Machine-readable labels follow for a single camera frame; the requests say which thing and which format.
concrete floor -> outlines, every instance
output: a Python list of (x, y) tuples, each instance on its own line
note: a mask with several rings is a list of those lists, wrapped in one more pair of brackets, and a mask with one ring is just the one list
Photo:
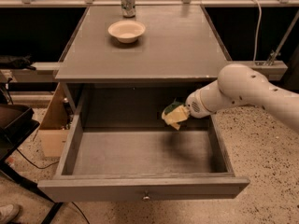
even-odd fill
[[(44, 101), (35, 99), (34, 119), (42, 120)], [(250, 184), (232, 200), (76, 203), (90, 223), (299, 223), (299, 134), (258, 107), (245, 106), (217, 114), (221, 134), (236, 176)], [(45, 158), (38, 134), (20, 151), (38, 166), (57, 161)], [(27, 178), (49, 179), (56, 165), (38, 170), (18, 152), (12, 165)], [(41, 223), (52, 204), (0, 175), (0, 205), (18, 203), (16, 223)], [(86, 223), (72, 203), (65, 203), (53, 224)]]

cable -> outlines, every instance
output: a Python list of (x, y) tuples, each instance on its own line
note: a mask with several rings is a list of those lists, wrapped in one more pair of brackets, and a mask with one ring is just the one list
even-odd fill
[(261, 19), (262, 19), (262, 8), (261, 5), (259, 3), (258, 0), (251, 0), (254, 3), (256, 3), (259, 7), (259, 19), (258, 19), (258, 23), (256, 26), (256, 32), (255, 32), (255, 41), (254, 41), (254, 55), (253, 55), (253, 62), (255, 63), (255, 59), (256, 59), (256, 52), (257, 52), (257, 48), (258, 48), (258, 39), (259, 39), (259, 32), (260, 32), (260, 24), (261, 24)]
[(28, 160), (18, 149), (17, 149), (17, 151), (30, 163), (30, 164), (32, 164), (32, 165), (34, 165), (34, 167), (35, 168), (38, 168), (38, 169), (46, 169), (46, 168), (49, 168), (50, 166), (52, 166), (52, 165), (54, 165), (54, 164), (56, 164), (56, 163), (58, 163), (58, 161), (56, 161), (56, 162), (54, 162), (54, 163), (51, 163), (51, 164), (49, 164), (49, 165), (47, 165), (47, 166), (45, 166), (45, 167), (38, 167), (36, 164), (34, 164), (34, 163), (32, 163), (30, 160)]
[(77, 206), (74, 202), (72, 202), (72, 204), (73, 204), (74, 206), (76, 206), (76, 208), (79, 210), (79, 212), (83, 215), (83, 217), (84, 217), (84, 219), (86, 220), (86, 222), (87, 222), (88, 224), (90, 224), (89, 220), (85, 217), (85, 215), (84, 215), (84, 213), (81, 211), (81, 209), (78, 208), (78, 206)]
[[(56, 162), (54, 162), (54, 163), (51, 163), (51, 164), (49, 164), (49, 165), (47, 165), (47, 166), (45, 166), (45, 167), (38, 167), (36, 164), (34, 164), (34, 163), (32, 163), (30, 160), (28, 160), (18, 149), (17, 149), (17, 151), (30, 163), (30, 164), (32, 164), (32, 165), (34, 165), (34, 167), (35, 168), (38, 168), (38, 169), (46, 169), (46, 168), (49, 168), (50, 166), (52, 166), (52, 165), (54, 165), (54, 164), (56, 164), (56, 163), (58, 163), (58, 161), (56, 161)], [(86, 218), (86, 216), (84, 215), (84, 213), (81, 211), (81, 209), (75, 204), (75, 203), (73, 203), (72, 202), (72, 204), (74, 205), (74, 206), (76, 206), (76, 208), (79, 210), (79, 212), (83, 215), (83, 217), (84, 217), (84, 219), (86, 220), (86, 222), (88, 223), (88, 224), (90, 224), (90, 222), (89, 222), (89, 220)]]

gray cabinet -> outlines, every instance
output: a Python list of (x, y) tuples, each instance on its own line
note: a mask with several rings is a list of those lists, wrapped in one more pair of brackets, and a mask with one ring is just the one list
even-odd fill
[(161, 119), (228, 63), (202, 9), (139, 6), (136, 19), (147, 31), (123, 45), (107, 33), (120, 7), (89, 8), (56, 76), (72, 127), (38, 186), (55, 202), (234, 198), (249, 180), (235, 176), (214, 117), (179, 132)]
[(55, 202), (234, 198), (235, 177), (214, 117), (166, 127), (164, 107), (192, 87), (85, 85), (56, 175)]

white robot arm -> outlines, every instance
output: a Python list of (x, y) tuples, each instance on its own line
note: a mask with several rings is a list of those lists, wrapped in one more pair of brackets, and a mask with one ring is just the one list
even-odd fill
[(186, 100), (190, 115), (202, 118), (223, 108), (257, 105), (299, 133), (299, 94), (283, 90), (243, 64), (229, 64), (218, 80)]

drawer front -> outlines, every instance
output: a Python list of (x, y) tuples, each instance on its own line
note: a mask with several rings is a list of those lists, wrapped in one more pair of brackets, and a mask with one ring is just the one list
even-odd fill
[(38, 187), (55, 202), (156, 201), (234, 198), (246, 177), (142, 180), (51, 180)]

